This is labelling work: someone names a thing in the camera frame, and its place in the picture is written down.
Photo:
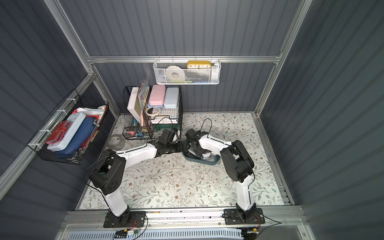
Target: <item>pink pencil case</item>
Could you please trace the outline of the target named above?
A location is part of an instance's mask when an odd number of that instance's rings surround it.
[[[163,105],[165,95],[166,95],[165,85],[153,85],[148,103],[152,106]]]

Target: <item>yellow clock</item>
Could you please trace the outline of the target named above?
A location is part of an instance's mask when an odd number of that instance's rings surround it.
[[[210,61],[188,61],[187,69],[200,69],[200,68],[211,68]]]

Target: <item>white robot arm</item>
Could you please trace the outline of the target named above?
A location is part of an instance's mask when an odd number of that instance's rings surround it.
[[[102,191],[109,210],[116,216],[119,224],[129,219],[129,207],[119,188],[124,169],[162,154],[188,151],[192,152],[195,158],[203,160],[210,154],[221,156],[227,174],[236,182],[236,206],[239,218],[246,222],[253,216],[256,204],[252,198],[250,184],[254,181],[252,177],[254,163],[243,144],[238,140],[223,141],[206,132],[195,132],[193,129],[187,131],[186,137],[187,140],[176,141],[177,132],[166,129],[157,140],[149,141],[143,146],[125,151],[103,152],[101,157],[105,158],[104,161],[95,165],[89,178],[95,187]]]

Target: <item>wire mesh basket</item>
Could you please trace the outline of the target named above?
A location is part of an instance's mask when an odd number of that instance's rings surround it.
[[[156,139],[158,138],[164,129],[177,128],[181,131],[182,127],[182,119],[183,119],[183,103],[181,98],[181,89],[180,86],[174,85],[166,85],[166,88],[170,87],[178,87],[179,88],[179,98],[177,102],[177,108],[175,109],[165,109],[160,108],[160,113],[156,116],[148,116],[145,113],[145,110],[142,111],[144,126],[137,126],[135,124],[134,117],[132,114],[125,110],[124,113],[124,129],[122,135],[127,140],[142,140],[142,139]],[[127,86],[123,91],[124,105],[127,106],[129,102],[129,97],[132,93],[133,86]],[[147,100],[149,99],[149,95],[151,93],[152,87],[150,86],[150,90],[147,96]],[[153,108],[148,110],[149,114],[152,114]],[[155,120],[155,117],[169,117],[172,119],[172,124],[163,124],[163,123],[152,123],[152,120]]]
[[[158,115],[151,117],[151,121],[155,120],[155,117],[159,117],[159,119],[162,119],[164,117],[169,117],[171,119],[172,124],[171,123],[170,124],[153,123],[152,138],[160,137],[164,129],[177,128],[181,132],[182,120],[183,120],[183,101],[181,97],[181,87],[175,86],[175,85],[166,85],[166,88],[174,88],[174,87],[179,88],[179,98],[177,100],[177,108],[174,108],[174,109],[161,108],[160,113]]]
[[[124,106],[128,106],[129,103],[129,97],[132,93],[132,88],[134,86],[127,86],[124,88],[123,91],[123,98],[124,98]],[[149,92],[147,95],[146,102],[149,99],[149,95],[151,94],[152,86],[149,86]],[[153,134],[153,126],[151,124],[150,116],[148,116],[145,111],[142,111],[143,116],[143,123],[142,126],[138,126],[135,124],[135,118],[132,116],[132,114],[128,111],[127,108],[125,108],[124,113],[124,129],[122,135],[127,140],[141,140],[141,139],[151,139]]]
[[[187,69],[187,61],[155,59],[153,70],[157,84],[219,84],[220,59],[211,62],[212,68]]]
[[[47,149],[48,144],[45,142],[48,140],[51,133],[54,131],[55,127],[60,122],[67,119],[67,117],[71,115],[76,108],[82,107],[82,108],[97,109],[99,106],[103,106],[103,105],[106,106],[106,110],[104,111],[102,119],[96,120],[94,122],[95,129],[89,135],[89,137],[83,142],[81,147],[78,150],[76,150],[73,154],[61,155]],[[60,112],[60,115],[55,119],[55,121],[52,123],[49,129],[45,130],[45,134],[41,138],[40,142],[38,144],[28,145],[28,146],[32,150],[34,150],[37,153],[37,155],[43,160],[80,165],[81,160],[83,159],[83,154],[87,150],[88,146],[92,144],[92,141],[95,138],[96,134],[98,133],[99,127],[102,125],[108,111],[109,111],[108,102],[104,101],[103,99],[77,96],[71,101],[71,103],[66,107],[65,110]]]

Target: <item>white box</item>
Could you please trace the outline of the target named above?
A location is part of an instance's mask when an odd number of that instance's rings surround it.
[[[179,99],[179,88],[167,88],[166,96],[164,98],[164,108],[166,109],[177,108],[178,99]]]

